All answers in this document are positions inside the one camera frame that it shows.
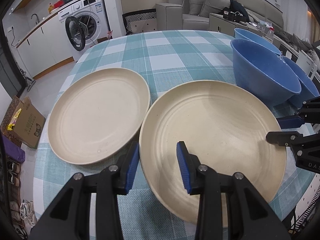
bowl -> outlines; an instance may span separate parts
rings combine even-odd
[[[235,38],[254,41],[255,43],[262,45],[263,47],[270,49],[271,51],[276,53],[278,56],[282,55],[281,51],[275,45],[265,40],[264,38],[260,37],[259,35],[249,32],[247,30],[235,28]]]
[[[291,104],[296,106],[297,108],[302,107],[303,101],[307,101],[311,98],[315,98],[319,96],[319,91],[316,88],[315,84],[312,80],[306,75],[306,73],[291,59],[282,56],[282,59],[289,65],[289,67],[294,71],[297,75],[300,84],[301,84],[301,93],[299,95],[292,96],[289,101]]]
[[[232,40],[237,85],[267,106],[276,106],[301,93],[297,75],[281,57],[249,40]]]

tablecloth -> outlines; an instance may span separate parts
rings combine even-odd
[[[167,90],[193,80],[220,80],[236,84],[232,67],[233,38],[208,31],[163,31],[141,33],[99,43],[88,49],[66,78],[57,100],[74,82],[85,75],[110,67],[123,67],[138,72],[147,81],[151,103]],[[295,108],[288,102],[271,108],[275,117],[291,115]],[[60,160],[48,143],[48,120],[45,123],[36,154],[33,184],[34,207],[39,218],[62,186],[76,172],[84,175],[100,172],[114,164],[128,147],[96,164],[79,166]],[[313,134],[310,124],[298,129]],[[287,166],[282,185],[270,203],[284,219],[302,197],[314,173],[295,167],[287,148]],[[90,216],[90,236],[95,239],[94,202]],[[139,163],[132,190],[118,196],[124,239],[194,239],[195,225],[170,213],[154,196]]]

shoe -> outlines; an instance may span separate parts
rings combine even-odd
[[[10,209],[19,212],[19,206],[18,206],[17,202],[10,201]]]
[[[19,212],[11,210],[11,217],[16,221],[21,221]]]
[[[34,227],[37,223],[35,210],[33,208],[33,201],[23,200],[20,205],[20,217],[24,223],[28,223]]]
[[[16,178],[14,175],[13,172],[11,171],[8,171],[8,181],[12,184],[12,185],[15,185],[17,187],[19,187],[20,185],[20,180],[18,178]]]
[[[13,171],[14,173],[20,172],[20,164],[15,163],[14,161],[7,160],[8,171]]]

plate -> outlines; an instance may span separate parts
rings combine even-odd
[[[280,126],[251,93],[220,81],[188,82],[169,90],[149,109],[139,137],[142,169],[158,200],[194,224],[199,195],[190,196],[183,187],[178,141],[219,173],[242,172],[270,202],[284,176],[286,149],[266,142],[269,131],[280,131]],[[227,209],[222,200],[225,227]]]
[[[50,146],[68,163],[101,161],[137,133],[149,105],[149,87],[138,73],[124,68],[93,72],[55,104],[48,124]]]

plastic bottle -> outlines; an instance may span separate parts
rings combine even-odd
[[[266,38],[268,38],[269,40],[272,40],[273,41],[273,34],[275,33],[275,30],[273,27],[270,27],[269,28],[269,31],[266,35]]]

